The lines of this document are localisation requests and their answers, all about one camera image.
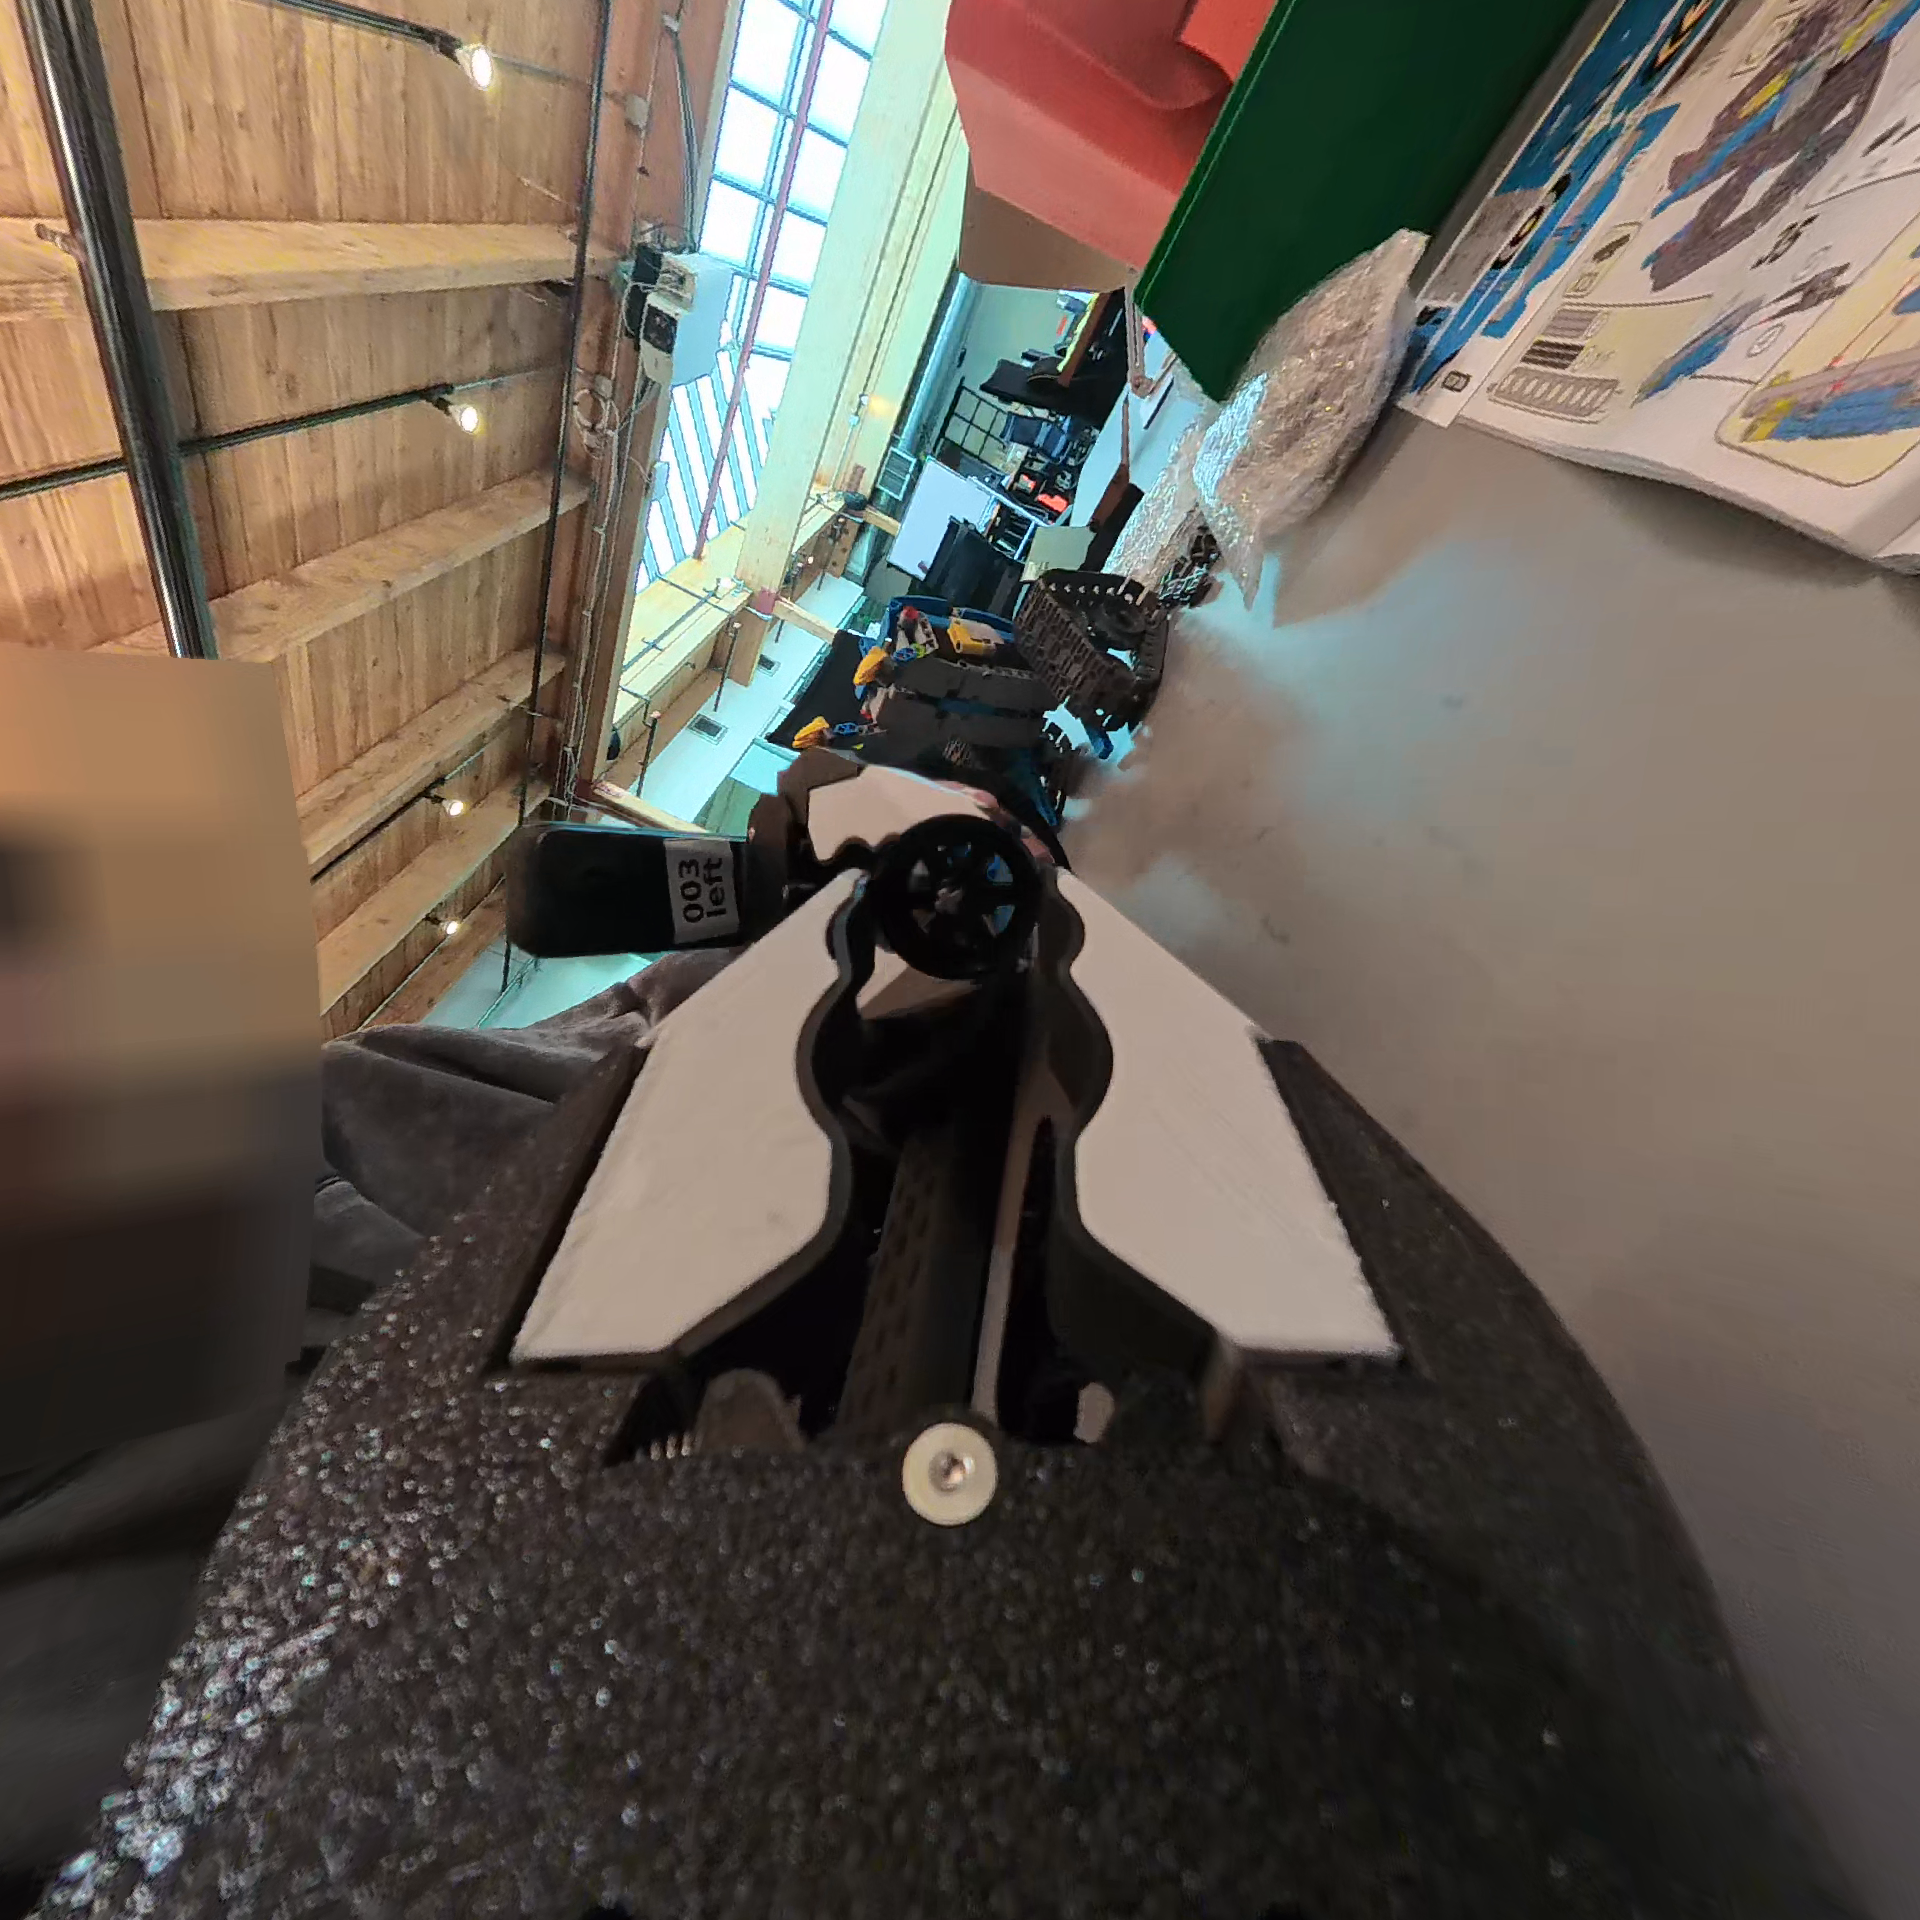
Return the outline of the small clear plastic bag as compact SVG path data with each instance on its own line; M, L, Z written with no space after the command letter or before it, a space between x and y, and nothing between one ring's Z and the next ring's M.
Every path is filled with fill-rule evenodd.
M1262 557L1251 507L1241 497L1235 459L1241 434L1219 409L1204 411L1182 437L1159 477L1142 492L1110 554L1107 571L1153 595L1165 564L1182 550L1196 520L1219 549L1217 580L1246 604L1260 593Z

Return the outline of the black perforated mat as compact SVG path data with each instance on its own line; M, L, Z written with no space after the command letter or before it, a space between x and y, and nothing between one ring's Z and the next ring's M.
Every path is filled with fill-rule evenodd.
M982 1109L905 1136L832 1440L882 1443L971 1404L1003 1174L1003 1125Z

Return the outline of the person's grey sweatshirt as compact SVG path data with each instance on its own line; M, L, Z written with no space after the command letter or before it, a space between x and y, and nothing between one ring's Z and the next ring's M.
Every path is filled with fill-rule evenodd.
M738 957L664 957L525 1026L398 1023L325 1042L301 1347L328 1345L428 1238L449 1230L605 1054L647 1045Z

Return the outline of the blue sticker sheet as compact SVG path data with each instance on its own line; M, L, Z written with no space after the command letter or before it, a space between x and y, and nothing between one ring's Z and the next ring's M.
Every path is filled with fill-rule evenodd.
M1631 117L1654 99L1673 56L1670 37L1695 33L1699 4L1615 4L1450 252L1426 280L1408 342L1402 411L1452 423L1494 347L1524 312L1524 285L1550 238L1595 178Z

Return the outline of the black toy wheel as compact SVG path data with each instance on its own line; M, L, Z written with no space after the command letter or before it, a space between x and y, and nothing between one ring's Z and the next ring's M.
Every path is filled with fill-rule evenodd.
M893 835L876 853L865 904L887 950L945 983L1011 969L1040 917L1040 869L1009 828L942 814Z

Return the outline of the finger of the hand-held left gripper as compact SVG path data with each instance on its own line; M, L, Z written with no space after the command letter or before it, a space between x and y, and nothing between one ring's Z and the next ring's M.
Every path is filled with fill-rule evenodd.
M878 853L908 828L947 816L994 827L1031 860L1050 864L1050 843L973 782L884 765L801 766L801 848L823 869L857 851Z

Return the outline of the toy tracked robot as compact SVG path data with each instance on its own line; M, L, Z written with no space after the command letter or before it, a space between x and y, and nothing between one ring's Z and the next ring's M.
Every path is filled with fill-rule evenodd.
M1168 631L1150 588L1104 572L1050 571L1009 619L903 595L876 637L834 639L775 745L957 780L1056 832L1081 763L1151 709Z

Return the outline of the large clear plastic bag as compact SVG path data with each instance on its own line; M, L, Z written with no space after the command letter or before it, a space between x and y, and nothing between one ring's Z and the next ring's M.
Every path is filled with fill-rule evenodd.
M1317 283L1260 339L1204 430L1197 512L1246 603L1268 550L1313 516L1385 411L1408 353L1426 232L1402 228Z

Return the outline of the instruction booklet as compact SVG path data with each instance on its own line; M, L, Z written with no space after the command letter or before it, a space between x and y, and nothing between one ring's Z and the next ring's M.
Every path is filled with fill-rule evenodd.
M1460 421L1917 567L1917 7L1754 4Z

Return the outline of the grey desk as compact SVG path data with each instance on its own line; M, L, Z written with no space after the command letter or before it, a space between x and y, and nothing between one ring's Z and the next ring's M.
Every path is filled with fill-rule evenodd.
M1916 580L1396 412L1066 830L1585 1347L1873 1916L1917 1881L1916 769Z

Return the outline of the green plastic bin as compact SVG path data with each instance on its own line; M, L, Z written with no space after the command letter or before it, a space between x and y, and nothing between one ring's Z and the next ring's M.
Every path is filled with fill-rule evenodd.
M1276 4L1139 273L1136 302L1214 403L1301 296L1431 235L1582 3Z

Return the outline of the orange plastic bin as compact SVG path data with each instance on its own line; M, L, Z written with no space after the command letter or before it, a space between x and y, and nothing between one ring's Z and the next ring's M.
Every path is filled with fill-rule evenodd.
M954 3L944 56L971 181L1145 268L1273 3Z

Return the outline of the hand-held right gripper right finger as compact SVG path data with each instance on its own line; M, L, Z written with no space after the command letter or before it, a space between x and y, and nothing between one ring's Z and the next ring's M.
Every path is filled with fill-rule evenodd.
M1398 1363L1266 1042L1076 874L1044 878L1042 1300L1088 1369Z

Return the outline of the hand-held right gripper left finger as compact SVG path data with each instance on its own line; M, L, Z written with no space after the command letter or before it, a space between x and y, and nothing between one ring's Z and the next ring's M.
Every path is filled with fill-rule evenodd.
M834 876L659 1023L515 1331L517 1369L688 1363L834 1247L852 1149L809 1050L856 990L859 893Z

